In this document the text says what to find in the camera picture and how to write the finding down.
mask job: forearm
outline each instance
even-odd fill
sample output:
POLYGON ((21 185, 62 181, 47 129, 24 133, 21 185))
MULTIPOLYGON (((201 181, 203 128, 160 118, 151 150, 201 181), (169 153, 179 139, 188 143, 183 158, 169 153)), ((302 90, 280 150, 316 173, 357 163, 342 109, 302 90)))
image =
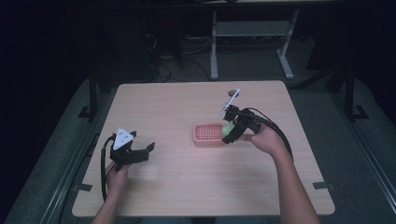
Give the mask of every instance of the forearm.
POLYGON ((286 149, 271 155, 276 164, 282 223, 320 223, 286 149))
POLYGON ((118 209, 117 200, 112 200, 111 198, 109 199, 107 197, 107 199, 102 204, 99 211, 97 212, 92 224, 113 223, 114 219, 116 218, 117 209, 118 209))

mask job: pink plastic basket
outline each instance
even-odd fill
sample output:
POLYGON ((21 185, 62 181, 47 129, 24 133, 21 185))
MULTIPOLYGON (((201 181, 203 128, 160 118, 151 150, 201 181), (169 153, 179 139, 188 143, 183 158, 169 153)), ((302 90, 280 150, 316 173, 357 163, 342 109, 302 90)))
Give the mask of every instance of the pink plastic basket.
POLYGON ((223 146, 221 123, 198 123, 194 127, 194 144, 198 147, 223 146))

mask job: white object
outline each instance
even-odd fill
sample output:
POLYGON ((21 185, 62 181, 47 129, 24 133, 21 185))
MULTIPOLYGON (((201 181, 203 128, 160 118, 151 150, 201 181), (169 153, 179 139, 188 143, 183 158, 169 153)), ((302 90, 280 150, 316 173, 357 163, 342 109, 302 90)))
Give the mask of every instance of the white object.
POLYGON ((285 43, 283 44, 282 49, 276 50, 277 57, 280 61, 280 64, 282 65, 283 72, 285 73, 287 79, 294 79, 294 74, 291 72, 288 60, 286 59, 286 51, 288 50, 289 42, 291 40, 291 36, 293 35, 293 30, 297 22, 298 13, 299 10, 295 10, 293 12, 285 35, 285 43))
POLYGON ((231 104, 231 102, 233 101, 233 99, 239 94, 239 89, 236 89, 236 92, 233 94, 233 96, 230 98, 230 100, 228 100, 224 107, 220 110, 219 114, 223 115, 224 111, 228 108, 228 106, 231 104))
POLYGON ((116 136, 116 141, 114 141, 114 150, 119 149, 120 147, 125 146, 125 144, 131 142, 134 140, 134 136, 119 127, 119 130, 117 131, 117 136, 116 136))

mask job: green object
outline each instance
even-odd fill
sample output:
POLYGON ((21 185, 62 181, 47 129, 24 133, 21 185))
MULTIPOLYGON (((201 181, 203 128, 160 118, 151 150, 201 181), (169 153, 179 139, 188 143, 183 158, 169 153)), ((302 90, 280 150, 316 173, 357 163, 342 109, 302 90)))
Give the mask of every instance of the green object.
POLYGON ((224 127, 221 129, 221 135, 223 137, 227 136, 231 132, 233 127, 235 127, 235 125, 233 125, 233 123, 228 123, 228 124, 224 125, 224 127))

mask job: table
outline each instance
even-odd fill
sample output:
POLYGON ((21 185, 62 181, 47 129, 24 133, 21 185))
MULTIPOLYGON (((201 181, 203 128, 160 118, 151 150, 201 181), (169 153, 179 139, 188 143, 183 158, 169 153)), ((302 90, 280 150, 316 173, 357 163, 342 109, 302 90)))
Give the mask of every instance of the table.
POLYGON ((130 217, 219 217, 279 215, 276 168, 271 157, 249 142, 197 147, 193 127, 224 122, 219 111, 227 92, 240 89, 233 105, 255 107, 277 123, 290 141, 294 162, 318 214, 334 211, 284 83, 280 81, 125 84, 118 88, 73 206, 92 217, 103 203, 100 151, 119 127, 137 131, 133 149, 155 142, 146 162, 132 165, 119 213, 130 217))

